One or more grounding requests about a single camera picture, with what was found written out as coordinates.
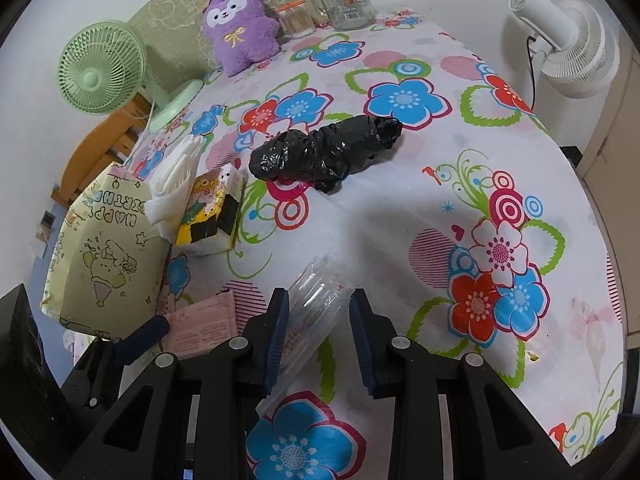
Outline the pink paper packet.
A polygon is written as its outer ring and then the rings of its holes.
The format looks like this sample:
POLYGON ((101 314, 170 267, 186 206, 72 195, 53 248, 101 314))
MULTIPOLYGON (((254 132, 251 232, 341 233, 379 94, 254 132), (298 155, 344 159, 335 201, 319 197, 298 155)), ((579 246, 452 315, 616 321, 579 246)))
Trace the pink paper packet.
POLYGON ((179 359, 211 352, 218 344, 239 335, 233 292, 221 292, 167 315, 169 332, 160 348, 179 359))

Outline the clear plastic tube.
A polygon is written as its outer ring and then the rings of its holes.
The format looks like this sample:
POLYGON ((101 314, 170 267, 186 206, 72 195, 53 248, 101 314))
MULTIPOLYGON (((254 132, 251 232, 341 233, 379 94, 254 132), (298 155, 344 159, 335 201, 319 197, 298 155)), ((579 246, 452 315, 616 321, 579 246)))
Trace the clear plastic tube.
POLYGON ((288 289, 290 315, 282 348, 277 382, 269 396, 258 404, 264 416, 329 337, 354 291, 341 267, 329 256, 316 257, 300 272, 288 289))

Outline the yellow cartoon tissue pack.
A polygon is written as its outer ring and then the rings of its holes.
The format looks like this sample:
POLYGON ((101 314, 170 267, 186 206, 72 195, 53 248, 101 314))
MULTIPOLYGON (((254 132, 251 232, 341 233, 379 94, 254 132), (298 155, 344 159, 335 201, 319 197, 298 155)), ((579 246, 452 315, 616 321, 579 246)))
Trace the yellow cartoon tissue pack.
POLYGON ((230 252, 238 232, 245 183, 245 174, 232 164, 197 177, 175 246, 198 256, 230 252))

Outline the white tissue stack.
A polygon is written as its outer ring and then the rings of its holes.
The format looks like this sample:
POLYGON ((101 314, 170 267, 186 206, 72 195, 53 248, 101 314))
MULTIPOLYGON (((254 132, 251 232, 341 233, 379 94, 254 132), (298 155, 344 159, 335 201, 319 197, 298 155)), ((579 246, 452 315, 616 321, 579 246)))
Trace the white tissue stack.
POLYGON ((169 243, 177 237, 202 149, 203 138, 188 134, 146 180, 151 192, 151 198, 144 206, 146 218, 169 243))

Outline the black plastic bag bundle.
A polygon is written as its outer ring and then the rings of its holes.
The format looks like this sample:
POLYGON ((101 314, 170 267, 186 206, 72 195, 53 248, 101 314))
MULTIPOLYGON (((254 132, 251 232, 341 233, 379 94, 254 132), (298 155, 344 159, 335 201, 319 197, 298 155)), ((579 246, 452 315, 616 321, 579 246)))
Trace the black plastic bag bundle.
POLYGON ((252 151, 248 169, 258 180, 305 182, 331 193, 391 150, 403 128, 393 117, 359 115, 308 133, 286 130, 252 151))

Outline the floral tablecloth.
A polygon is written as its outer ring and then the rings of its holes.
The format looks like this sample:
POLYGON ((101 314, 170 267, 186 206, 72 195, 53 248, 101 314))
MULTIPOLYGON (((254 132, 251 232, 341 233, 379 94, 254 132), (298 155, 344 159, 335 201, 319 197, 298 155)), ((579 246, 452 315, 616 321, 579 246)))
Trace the floral tablecloth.
POLYGON ((194 136, 201 171, 245 169, 284 130, 350 118, 404 130, 328 194, 250 179, 234 242, 175 247, 151 304, 174 312, 228 289, 245 324, 273 287, 327 258, 410 356, 454 366, 457 478, 605 474, 624 364, 604 241, 541 121, 439 26, 405 11, 217 76, 126 167, 149 181, 194 136))

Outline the green desk fan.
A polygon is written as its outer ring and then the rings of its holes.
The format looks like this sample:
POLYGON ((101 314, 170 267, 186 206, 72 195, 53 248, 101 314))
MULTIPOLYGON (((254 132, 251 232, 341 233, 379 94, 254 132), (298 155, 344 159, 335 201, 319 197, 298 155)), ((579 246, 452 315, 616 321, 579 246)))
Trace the green desk fan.
POLYGON ((150 49, 122 21, 97 22, 70 38, 56 80, 64 100, 89 115, 112 114, 145 94, 152 101, 151 131, 169 125, 204 87, 201 79, 190 79, 166 91, 152 69, 150 49))

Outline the beige door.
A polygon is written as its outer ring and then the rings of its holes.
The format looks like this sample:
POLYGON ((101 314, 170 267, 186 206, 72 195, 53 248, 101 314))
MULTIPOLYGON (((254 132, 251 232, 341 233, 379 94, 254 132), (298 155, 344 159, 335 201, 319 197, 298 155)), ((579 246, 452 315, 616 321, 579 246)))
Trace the beige door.
POLYGON ((587 145, 582 177, 618 270, 639 267, 639 52, 620 32, 620 67, 587 145))

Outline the purple plush toy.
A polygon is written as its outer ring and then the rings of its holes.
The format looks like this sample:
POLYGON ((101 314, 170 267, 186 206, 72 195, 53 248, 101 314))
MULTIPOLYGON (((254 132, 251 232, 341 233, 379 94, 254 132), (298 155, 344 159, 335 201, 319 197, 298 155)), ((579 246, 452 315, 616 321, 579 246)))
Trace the purple plush toy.
POLYGON ((209 0, 203 12, 203 34, 228 77, 277 55, 279 30, 262 0, 209 0))

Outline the cotton swab jar orange lid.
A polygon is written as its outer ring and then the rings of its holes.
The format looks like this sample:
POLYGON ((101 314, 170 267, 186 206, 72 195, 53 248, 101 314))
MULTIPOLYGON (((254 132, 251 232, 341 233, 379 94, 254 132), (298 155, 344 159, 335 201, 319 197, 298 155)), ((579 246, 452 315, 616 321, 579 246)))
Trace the cotton swab jar orange lid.
POLYGON ((305 0, 285 3, 277 8, 277 14, 286 33, 292 39, 309 36, 316 30, 316 24, 305 0))

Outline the white standing fan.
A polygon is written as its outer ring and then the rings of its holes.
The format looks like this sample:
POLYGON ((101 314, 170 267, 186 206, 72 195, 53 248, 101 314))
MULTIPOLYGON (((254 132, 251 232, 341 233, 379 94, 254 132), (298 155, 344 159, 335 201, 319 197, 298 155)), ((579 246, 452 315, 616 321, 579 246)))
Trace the white standing fan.
POLYGON ((612 30, 582 0, 509 0, 514 16, 533 31, 527 48, 536 89, 546 78, 570 99, 588 99, 604 91, 620 67, 620 47, 612 30))

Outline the wall socket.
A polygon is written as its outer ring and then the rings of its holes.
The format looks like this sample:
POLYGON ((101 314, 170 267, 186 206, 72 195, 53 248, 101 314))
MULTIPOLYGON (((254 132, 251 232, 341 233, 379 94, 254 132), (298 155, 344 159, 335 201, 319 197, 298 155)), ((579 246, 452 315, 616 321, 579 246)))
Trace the wall socket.
POLYGON ((53 228, 55 222, 55 216, 50 211, 45 211, 40 220, 40 226, 43 229, 50 230, 53 228))

